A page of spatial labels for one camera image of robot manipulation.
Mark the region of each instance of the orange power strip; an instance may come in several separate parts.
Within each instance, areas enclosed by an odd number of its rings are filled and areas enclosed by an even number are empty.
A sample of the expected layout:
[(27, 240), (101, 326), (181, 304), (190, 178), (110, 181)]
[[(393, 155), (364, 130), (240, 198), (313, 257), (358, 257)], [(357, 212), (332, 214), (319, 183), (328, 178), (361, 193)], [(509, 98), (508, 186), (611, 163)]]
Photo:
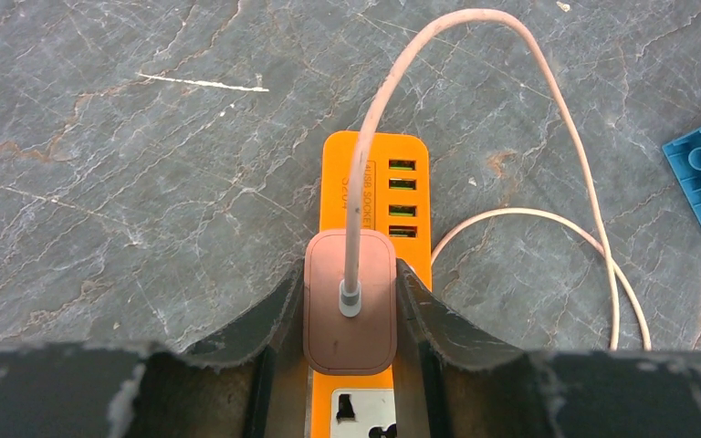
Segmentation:
[[(357, 137), (358, 132), (341, 131), (324, 143), (320, 231), (345, 227), (348, 174)], [(430, 289), (429, 176), (428, 150), (422, 141), (411, 135), (375, 133), (364, 173), (361, 226), (388, 235), (396, 256), (407, 262)], [(330, 438), (335, 391), (392, 388), (391, 367), (373, 376), (328, 376), (313, 371), (310, 437)]]

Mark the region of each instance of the white scratch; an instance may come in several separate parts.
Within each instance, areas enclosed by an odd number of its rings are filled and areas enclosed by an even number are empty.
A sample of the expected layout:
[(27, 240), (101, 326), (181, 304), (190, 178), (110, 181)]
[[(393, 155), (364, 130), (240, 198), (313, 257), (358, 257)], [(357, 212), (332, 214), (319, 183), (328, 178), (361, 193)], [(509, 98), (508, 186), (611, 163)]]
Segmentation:
[(159, 310), (158, 308), (155, 308), (152, 305), (152, 302), (149, 300), (149, 298), (146, 296), (146, 292), (143, 291), (143, 286), (141, 286), (141, 281), (138, 280), (138, 278), (135, 279), (135, 284), (138, 285), (138, 289), (141, 292), (141, 296), (143, 297), (144, 300), (146, 300), (146, 304), (149, 306), (149, 308), (152, 310), (152, 314), (160, 320), (160, 323), (162, 323), (162, 331), (165, 332), (165, 336), (171, 336), (168, 333), (168, 321), (165, 320), (165, 314), (162, 313), (162, 310)]
[(142, 78), (164, 80), (166, 82), (178, 82), (181, 84), (196, 85), (198, 87), (213, 87), (216, 89), (233, 89), (235, 91), (253, 91), (255, 93), (269, 92), (269, 89), (263, 89), (262, 87), (238, 87), (236, 85), (226, 85), (226, 84), (223, 84), (221, 82), (209, 82), (207, 80), (174, 79), (174, 78), (163, 78), (160, 76), (144, 75), (143, 73), (137, 73), (137, 74), (138, 74), (138, 76), (140, 76)]
[(92, 216), (99, 217), (100, 219), (106, 219), (107, 221), (112, 221), (112, 222), (115, 222), (115, 223), (117, 223), (117, 224), (124, 225), (125, 227), (127, 227), (127, 229), (130, 229), (130, 228), (131, 228), (131, 226), (130, 226), (129, 224), (127, 224), (127, 223), (125, 223), (125, 222), (122, 222), (122, 221), (120, 221), (120, 220), (118, 220), (118, 219), (114, 219), (113, 217), (108, 217), (108, 216), (105, 215), (105, 214), (100, 214), (100, 213), (97, 213), (97, 212), (93, 212), (92, 210), (89, 210), (89, 209), (84, 208), (84, 207), (80, 207), (80, 206), (78, 206), (78, 205), (74, 205), (73, 203), (67, 203), (67, 202), (65, 202), (65, 201), (61, 201), (61, 200), (59, 200), (58, 198), (55, 198), (55, 197), (42, 196), (42, 195), (40, 195), (40, 194), (33, 194), (33, 193), (30, 193), (30, 192), (26, 192), (26, 191), (23, 191), (23, 190), (19, 190), (19, 189), (16, 189), (16, 188), (13, 188), (13, 187), (9, 187), (9, 186), (6, 186), (6, 185), (0, 185), (0, 189), (1, 189), (1, 190), (6, 190), (7, 192), (20, 194), (20, 195), (26, 196), (26, 197), (28, 197), (28, 198), (36, 199), (36, 200), (38, 200), (38, 201), (42, 201), (42, 202), (45, 202), (45, 203), (55, 203), (55, 204), (57, 204), (57, 205), (60, 205), (61, 207), (70, 208), (71, 210), (76, 210), (76, 211), (82, 212), (82, 213), (84, 213), (84, 214), (89, 214), (89, 215), (92, 215)]

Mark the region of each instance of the power socket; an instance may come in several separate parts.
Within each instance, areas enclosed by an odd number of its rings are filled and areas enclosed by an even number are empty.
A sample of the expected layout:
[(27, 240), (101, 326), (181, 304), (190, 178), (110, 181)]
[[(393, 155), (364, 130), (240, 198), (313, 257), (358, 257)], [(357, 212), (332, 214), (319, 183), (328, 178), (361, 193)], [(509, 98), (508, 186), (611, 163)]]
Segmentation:
[[(321, 232), (345, 227), (348, 201), (348, 172), (353, 160), (353, 149), (358, 132), (333, 133), (324, 144), (321, 161), (321, 201), (319, 230)], [(425, 144), (411, 135), (375, 132), (372, 149), (364, 170), (363, 228), (388, 235), (395, 253), (402, 258), (424, 284), (431, 288), (431, 189), (428, 150)], [(393, 388), (391, 367), (371, 376), (337, 376), (313, 374), (310, 405), (310, 436), (330, 438), (337, 430), (352, 431), (351, 424), (338, 424), (336, 419), (338, 396), (336, 391), (348, 393), (353, 400), (355, 391), (389, 391)], [(380, 422), (366, 422), (380, 426), (383, 432), (394, 422), (392, 402), (387, 416)], [(369, 429), (355, 431), (353, 438), (366, 438)]]
[(396, 407), (391, 390), (339, 388), (331, 394), (335, 412), (330, 438), (396, 438)]

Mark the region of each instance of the gray marble surface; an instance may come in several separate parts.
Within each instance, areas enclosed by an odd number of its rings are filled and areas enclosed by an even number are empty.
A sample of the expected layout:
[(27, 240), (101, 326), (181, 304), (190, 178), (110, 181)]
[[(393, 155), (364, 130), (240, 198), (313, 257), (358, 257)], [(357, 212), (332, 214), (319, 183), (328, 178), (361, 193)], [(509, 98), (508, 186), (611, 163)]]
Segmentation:
[[(654, 345), (701, 349), (701, 231), (660, 152), (701, 125), (701, 0), (564, 3), (0, 0), (0, 340), (180, 349), (219, 329), (316, 233), (327, 136), (359, 128), (415, 30), (481, 5), (518, 16), (556, 70)], [(444, 32), (381, 130), (431, 150), (434, 241), (507, 204), (594, 228), (567, 132), (506, 29)], [(555, 224), (476, 226), (434, 285), (521, 347), (608, 341), (602, 261)], [(639, 348), (637, 331), (623, 301), (620, 346)]]

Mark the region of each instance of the usb port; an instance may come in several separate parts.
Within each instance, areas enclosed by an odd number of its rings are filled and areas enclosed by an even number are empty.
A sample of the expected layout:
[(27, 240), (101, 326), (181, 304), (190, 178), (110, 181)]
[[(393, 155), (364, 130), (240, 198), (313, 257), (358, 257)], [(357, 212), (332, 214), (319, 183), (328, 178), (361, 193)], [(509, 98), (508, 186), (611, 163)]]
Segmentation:
[(388, 180), (388, 187), (394, 190), (415, 190), (415, 180), (391, 178)]
[(388, 227), (388, 235), (391, 237), (416, 237), (418, 228), (415, 226), (391, 225)]
[(389, 205), (388, 214), (391, 216), (415, 217), (414, 205)]
[(409, 160), (389, 160), (388, 168), (395, 171), (414, 171), (415, 162)]

